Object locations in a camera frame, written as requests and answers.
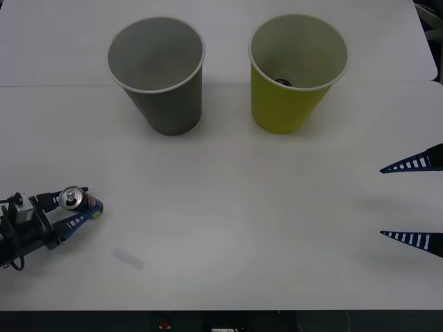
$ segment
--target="black cable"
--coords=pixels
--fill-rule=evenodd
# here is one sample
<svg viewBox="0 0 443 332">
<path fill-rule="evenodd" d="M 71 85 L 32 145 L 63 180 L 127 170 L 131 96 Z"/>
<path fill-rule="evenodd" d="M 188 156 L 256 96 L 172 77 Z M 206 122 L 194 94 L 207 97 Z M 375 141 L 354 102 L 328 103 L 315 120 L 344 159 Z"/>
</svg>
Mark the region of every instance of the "black cable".
<svg viewBox="0 0 443 332">
<path fill-rule="evenodd" d="M 8 209 L 6 209 L 6 206 L 2 205 L 1 211 L 3 212 L 3 222 L 6 223 L 6 225 L 9 228 L 12 245 L 14 246 L 16 252 L 19 253 L 19 258 L 20 258 L 20 266 L 14 263 L 14 261 L 11 261 L 9 265 L 11 265 L 17 271 L 22 271 L 25 268 L 25 257 L 23 256 L 23 252 L 21 251 L 20 241 L 18 240 L 17 235 L 15 234 L 14 228 L 12 228 L 9 222 Z"/>
<path fill-rule="evenodd" d="M 14 195 L 11 196 L 9 199 L 2 199 L 0 200 L 0 204 L 5 204 L 5 203 L 21 203 L 23 201 L 21 194 L 19 194 L 18 192 Z"/>
</svg>

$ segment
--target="paper cup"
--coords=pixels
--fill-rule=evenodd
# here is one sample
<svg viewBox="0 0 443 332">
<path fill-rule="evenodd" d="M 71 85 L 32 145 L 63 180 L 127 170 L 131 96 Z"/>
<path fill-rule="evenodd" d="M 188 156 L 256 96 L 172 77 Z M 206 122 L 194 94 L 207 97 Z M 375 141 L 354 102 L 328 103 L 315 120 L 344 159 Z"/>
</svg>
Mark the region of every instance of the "paper cup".
<svg viewBox="0 0 443 332">
<path fill-rule="evenodd" d="M 309 15 L 276 17 L 249 42 L 252 114 L 271 133 L 292 133 L 346 72 L 341 34 Z"/>
<path fill-rule="evenodd" d="M 180 135 L 201 117 L 204 57 L 203 38 L 194 28 L 178 19 L 154 17 L 115 36 L 107 67 L 152 128 Z"/>
</svg>

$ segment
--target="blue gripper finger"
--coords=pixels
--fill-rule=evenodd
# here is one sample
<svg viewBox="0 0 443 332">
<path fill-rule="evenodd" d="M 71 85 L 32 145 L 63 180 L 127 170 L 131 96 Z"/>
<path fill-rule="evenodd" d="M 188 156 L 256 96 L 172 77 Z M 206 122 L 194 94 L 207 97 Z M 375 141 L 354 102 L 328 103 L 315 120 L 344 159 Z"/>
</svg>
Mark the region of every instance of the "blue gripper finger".
<svg viewBox="0 0 443 332">
<path fill-rule="evenodd" d="M 383 174 L 398 172 L 425 172 L 443 170 L 443 144 L 427 149 L 425 152 L 407 157 L 380 169 Z"/>
</svg>

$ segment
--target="small object inside cup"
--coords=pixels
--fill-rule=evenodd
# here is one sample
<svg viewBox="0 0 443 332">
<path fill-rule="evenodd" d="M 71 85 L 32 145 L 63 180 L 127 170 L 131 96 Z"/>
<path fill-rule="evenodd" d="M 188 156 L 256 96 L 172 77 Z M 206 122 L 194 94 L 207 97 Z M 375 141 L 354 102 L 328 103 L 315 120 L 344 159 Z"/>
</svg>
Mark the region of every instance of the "small object inside cup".
<svg viewBox="0 0 443 332">
<path fill-rule="evenodd" d="M 281 85 L 284 85 L 284 86 L 292 86 L 291 83 L 289 83 L 288 81 L 286 81 L 286 80 L 284 80 L 284 79 L 282 79 L 282 78 L 278 78 L 278 79 L 276 79 L 275 81 L 276 81 L 277 83 L 280 83 Z"/>
</svg>

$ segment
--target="can lid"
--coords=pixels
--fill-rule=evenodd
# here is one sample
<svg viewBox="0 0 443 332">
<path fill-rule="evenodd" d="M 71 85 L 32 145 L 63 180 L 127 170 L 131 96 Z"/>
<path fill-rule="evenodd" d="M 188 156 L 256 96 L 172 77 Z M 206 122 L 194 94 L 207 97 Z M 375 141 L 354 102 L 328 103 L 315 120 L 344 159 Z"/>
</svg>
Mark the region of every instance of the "can lid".
<svg viewBox="0 0 443 332">
<path fill-rule="evenodd" d="M 60 193 L 60 207 L 65 210 L 74 210 L 83 201 L 83 191 L 80 188 L 66 188 Z"/>
</svg>

